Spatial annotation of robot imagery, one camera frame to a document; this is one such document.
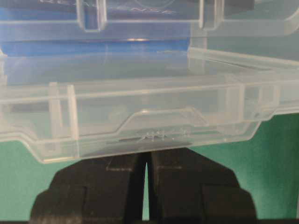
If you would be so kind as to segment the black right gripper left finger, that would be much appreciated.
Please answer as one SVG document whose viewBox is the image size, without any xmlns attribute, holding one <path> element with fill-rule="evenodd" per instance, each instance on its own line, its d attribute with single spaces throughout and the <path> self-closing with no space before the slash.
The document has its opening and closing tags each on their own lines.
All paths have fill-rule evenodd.
<svg viewBox="0 0 299 224">
<path fill-rule="evenodd" d="M 32 222 L 142 220 L 145 155 L 76 162 L 57 171 L 31 210 Z"/>
</svg>

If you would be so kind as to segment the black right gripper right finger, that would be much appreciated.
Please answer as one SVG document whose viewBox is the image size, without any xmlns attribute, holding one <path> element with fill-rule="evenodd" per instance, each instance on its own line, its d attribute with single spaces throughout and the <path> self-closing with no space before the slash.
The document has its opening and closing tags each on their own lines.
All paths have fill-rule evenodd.
<svg viewBox="0 0 299 224">
<path fill-rule="evenodd" d="M 149 218 L 157 222 L 255 222 L 235 173 L 188 148 L 150 153 Z"/>
</svg>

